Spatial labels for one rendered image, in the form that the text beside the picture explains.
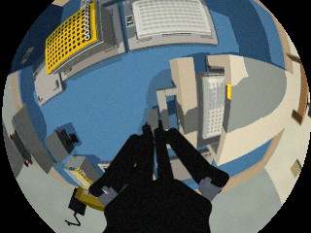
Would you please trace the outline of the blue bench mat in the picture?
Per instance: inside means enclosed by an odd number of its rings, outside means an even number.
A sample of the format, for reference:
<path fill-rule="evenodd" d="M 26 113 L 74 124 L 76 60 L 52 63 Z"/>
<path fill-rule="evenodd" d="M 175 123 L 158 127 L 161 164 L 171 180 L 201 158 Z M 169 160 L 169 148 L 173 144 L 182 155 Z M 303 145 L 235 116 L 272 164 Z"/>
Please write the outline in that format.
<path fill-rule="evenodd" d="M 94 64 L 64 82 L 65 89 L 42 106 L 36 95 L 33 73 L 46 57 L 17 71 L 21 105 L 26 104 L 33 127 L 53 160 L 55 171 L 69 184 L 79 186 L 63 170 L 70 156 L 85 156 L 102 176 L 99 161 L 112 161 L 129 136 L 142 135 L 148 111 L 159 106 L 156 89 L 173 87 L 170 61 L 193 57 L 194 72 L 206 72 L 205 56 L 231 54 L 253 58 L 285 70 L 280 37 L 271 14 L 254 0 L 205 0 L 218 45 L 179 44 L 129 49 L 122 2 L 121 25 L 127 53 Z M 45 139 L 54 130 L 75 134 L 79 143 L 59 164 Z M 59 171 L 59 172 L 58 172 Z M 72 182 L 71 182 L 72 181 Z"/>

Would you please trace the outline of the yellow open-top bin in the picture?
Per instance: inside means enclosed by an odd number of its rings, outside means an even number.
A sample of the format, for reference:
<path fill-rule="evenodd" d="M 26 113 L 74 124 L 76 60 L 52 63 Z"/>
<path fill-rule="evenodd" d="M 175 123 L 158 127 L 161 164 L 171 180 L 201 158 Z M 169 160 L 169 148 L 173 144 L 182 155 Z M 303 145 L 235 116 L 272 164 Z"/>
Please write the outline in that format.
<path fill-rule="evenodd" d="M 105 207 L 100 203 L 100 201 L 96 197 L 94 197 L 92 194 L 89 193 L 88 189 L 79 186 L 75 197 L 78 200 L 81 199 L 80 201 L 88 205 L 89 207 L 104 212 Z"/>

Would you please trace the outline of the blue open-top bin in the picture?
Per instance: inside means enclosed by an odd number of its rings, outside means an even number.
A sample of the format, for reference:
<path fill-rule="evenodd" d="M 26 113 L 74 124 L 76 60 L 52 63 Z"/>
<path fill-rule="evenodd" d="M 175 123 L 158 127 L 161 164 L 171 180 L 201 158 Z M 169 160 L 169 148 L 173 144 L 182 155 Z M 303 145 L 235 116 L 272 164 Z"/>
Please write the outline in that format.
<path fill-rule="evenodd" d="M 12 73 L 34 65 L 46 49 L 47 38 L 59 26 L 62 10 L 63 7 L 50 4 L 34 21 L 17 48 Z"/>

